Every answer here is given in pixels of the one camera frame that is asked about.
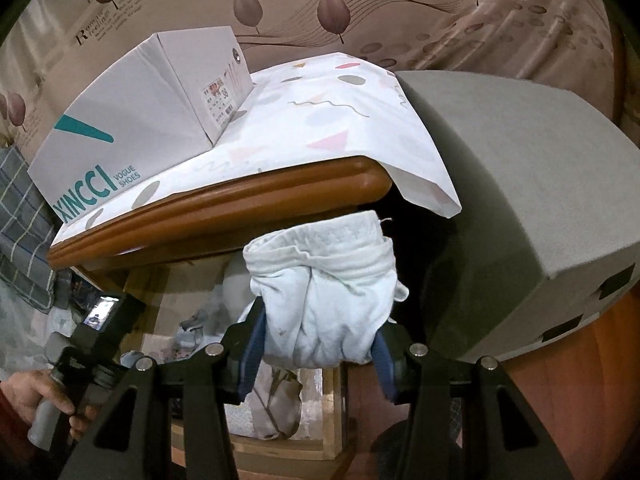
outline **plaid fabric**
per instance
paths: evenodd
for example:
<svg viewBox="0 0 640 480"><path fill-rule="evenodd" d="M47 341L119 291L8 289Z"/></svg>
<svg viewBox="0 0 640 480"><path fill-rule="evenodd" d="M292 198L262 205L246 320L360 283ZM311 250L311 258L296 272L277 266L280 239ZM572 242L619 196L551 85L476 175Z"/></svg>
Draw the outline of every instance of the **plaid fabric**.
<svg viewBox="0 0 640 480"><path fill-rule="evenodd" d="M60 221L27 174L15 146L0 149L0 278L31 306L66 308L71 271L55 272L47 251Z"/></svg>

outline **gray oval pattern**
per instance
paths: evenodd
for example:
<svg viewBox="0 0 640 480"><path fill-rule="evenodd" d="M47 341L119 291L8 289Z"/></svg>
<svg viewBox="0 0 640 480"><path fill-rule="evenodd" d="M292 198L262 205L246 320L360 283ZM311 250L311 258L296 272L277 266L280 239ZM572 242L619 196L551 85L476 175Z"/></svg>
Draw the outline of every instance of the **gray oval pattern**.
<svg viewBox="0 0 640 480"><path fill-rule="evenodd" d="M133 201L133 205L131 206L131 208L137 209L145 205L147 202L149 202L149 200L151 200L151 197L156 194L156 191L158 191L159 187L160 187L159 180L155 180L151 184L146 186L145 189L143 189L138 195L138 197Z"/></svg>
<svg viewBox="0 0 640 480"><path fill-rule="evenodd" d="M382 43L378 43L377 41L375 43L369 43L366 44L365 46L363 46L360 49L360 53L361 54L373 54L374 52L376 52L377 50L380 50L382 48Z"/></svg>
<svg viewBox="0 0 640 480"><path fill-rule="evenodd" d="M102 212L104 211L103 208L98 209L98 211L96 211L94 214L92 214L89 219L86 221L86 224L84 224L84 228L86 231L88 231L89 229L91 229L91 227L94 226L95 221L98 219L98 216L100 216L102 214Z"/></svg>
<svg viewBox="0 0 640 480"><path fill-rule="evenodd" d="M364 85L364 83L366 83L365 79L359 75L339 75L338 79L352 85Z"/></svg>
<svg viewBox="0 0 640 480"><path fill-rule="evenodd" d="M381 66L382 68L391 68L393 65L397 64L398 62L391 58L391 57L385 57L385 59L381 59L380 62L378 63L378 66Z"/></svg>

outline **white towel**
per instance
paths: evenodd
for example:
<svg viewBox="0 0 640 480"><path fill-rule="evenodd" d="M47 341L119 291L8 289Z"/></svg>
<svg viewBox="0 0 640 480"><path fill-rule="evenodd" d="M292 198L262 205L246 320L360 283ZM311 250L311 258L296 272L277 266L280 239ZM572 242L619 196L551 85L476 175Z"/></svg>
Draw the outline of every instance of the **white towel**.
<svg viewBox="0 0 640 480"><path fill-rule="evenodd" d="M367 363L376 331L408 289L373 211L276 231L243 251L264 299L264 361L296 368Z"/></svg>

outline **hand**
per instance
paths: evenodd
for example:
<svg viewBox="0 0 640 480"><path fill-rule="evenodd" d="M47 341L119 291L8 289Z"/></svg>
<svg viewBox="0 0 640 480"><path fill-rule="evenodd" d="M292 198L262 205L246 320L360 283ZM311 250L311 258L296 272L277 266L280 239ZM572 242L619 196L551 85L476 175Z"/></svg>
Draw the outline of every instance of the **hand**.
<svg viewBox="0 0 640 480"><path fill-rule="evenodd" d="M76 410L63 387L49 377L49 370L15 373L0 383L0 390L18 416L29 425L33 424L42 399L50 400L67 415L73 415Z"/></svg>
<svg viewBox="0 0 640 480"><path fill-rule="evenodd" d="M84 435L84 432L89 429L91 423L98 416L99 409L95 406L88 404L84 409L84 415L74 415L69 419L71 425L71 436L80 440Z"/></svg>

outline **teal stripe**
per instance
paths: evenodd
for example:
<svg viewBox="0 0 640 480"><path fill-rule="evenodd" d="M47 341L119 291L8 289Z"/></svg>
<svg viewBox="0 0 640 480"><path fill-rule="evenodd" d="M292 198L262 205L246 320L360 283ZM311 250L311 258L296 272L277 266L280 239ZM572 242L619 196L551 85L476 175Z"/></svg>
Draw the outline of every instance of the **teal stripe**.
<svg viewBox="0 0 640 480"><path fill-rule="evenodd" d="M106 134L98 128L94 128L90 124L83 123L69 117L68 115L62 115L60 120L53 127L55 130L62 130L63 132L69 132L70 134L78 134L85 137L91 137L92 139L104 140L105 142L113 142L113 137Z"/></svg>

